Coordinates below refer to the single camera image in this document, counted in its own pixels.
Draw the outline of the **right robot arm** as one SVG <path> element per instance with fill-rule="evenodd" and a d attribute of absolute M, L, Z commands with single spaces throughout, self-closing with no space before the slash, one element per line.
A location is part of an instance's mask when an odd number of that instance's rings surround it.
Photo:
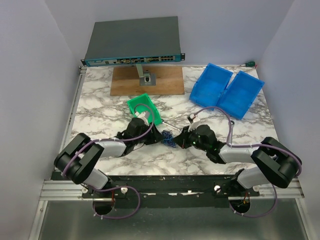
<path fill-rule="evenodd" d="M 196 128 L 184 127 L 173 141 L 182 149 L 194 147 L 204 151 L 215 164 L 256 164 L 235 174 L 230 191 L 236 196 L 268 183 L 285 189 L 302 171 L 301 160 L 272 137 L 253 145 L 231 145 L 217 140 L 215 132 L 208 125 L 201 124 Z"/>

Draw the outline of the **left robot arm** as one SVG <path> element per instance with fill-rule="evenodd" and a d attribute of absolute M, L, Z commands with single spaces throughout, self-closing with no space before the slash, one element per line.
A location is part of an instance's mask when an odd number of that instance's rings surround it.
<path fill-rule="evenodd" d="M 54 166 L 76 185 L 89 185 L 99 197 L 104 198 L 111 191 L 110 178 L 95 168 L 98 160 L 123 157 L 131 153 L 136 145 L 152 145 L 162 140 L 163 135 L 155 125 L 134 117 L 127 128 L 113 138 L 92 140 L 85 133 L 79 133 L 57 155 Z"/>

